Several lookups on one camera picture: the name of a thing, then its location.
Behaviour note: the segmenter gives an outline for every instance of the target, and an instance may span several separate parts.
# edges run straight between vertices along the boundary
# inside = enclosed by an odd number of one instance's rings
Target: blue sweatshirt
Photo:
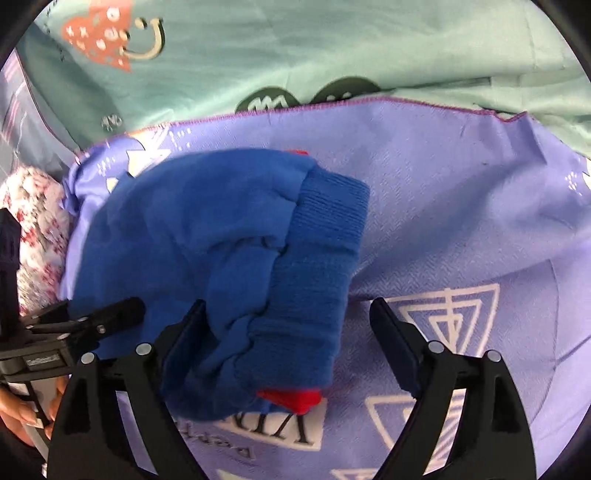
[[[143,299],[143,325],[102,342],[108,358],[203,299],[203,334],[165,372],[169,409],[196,420],[269,411],[257,391],[331,383],[368,197],[360,181],[271,150],[191,154],[124,177],[89,229],[71,314]]]

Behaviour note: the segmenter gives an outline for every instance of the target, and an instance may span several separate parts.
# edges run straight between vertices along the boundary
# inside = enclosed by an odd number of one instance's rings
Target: ribbed cuff
[[[369,200],[362,182],[313,168],[274,263],[267,308],[251,320],[252,348],[236,379],[247,390],[330,384]]]

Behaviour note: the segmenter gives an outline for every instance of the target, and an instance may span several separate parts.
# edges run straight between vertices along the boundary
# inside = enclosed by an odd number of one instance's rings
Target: red tag
[[[319,390],[262,390],[256,394],[296,415],[305,415],[322,400]]]

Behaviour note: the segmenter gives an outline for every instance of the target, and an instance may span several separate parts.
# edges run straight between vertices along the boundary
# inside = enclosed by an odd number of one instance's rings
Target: fingernail
[[[37,415],[35,415],[35,412],[33,412],[30,408],[26,407],[25,405],[21,405],[18,407],[18,412],[20,413],[22,419],[30,426],[34,427],[37,425]]]

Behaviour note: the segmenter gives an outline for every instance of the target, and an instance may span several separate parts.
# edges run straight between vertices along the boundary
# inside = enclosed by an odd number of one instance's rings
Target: orange heart print
[[[131,71],[124,48],[129,41],[132,0],[92,0],[87,17],[69,19],[61,36],[95,63]]]

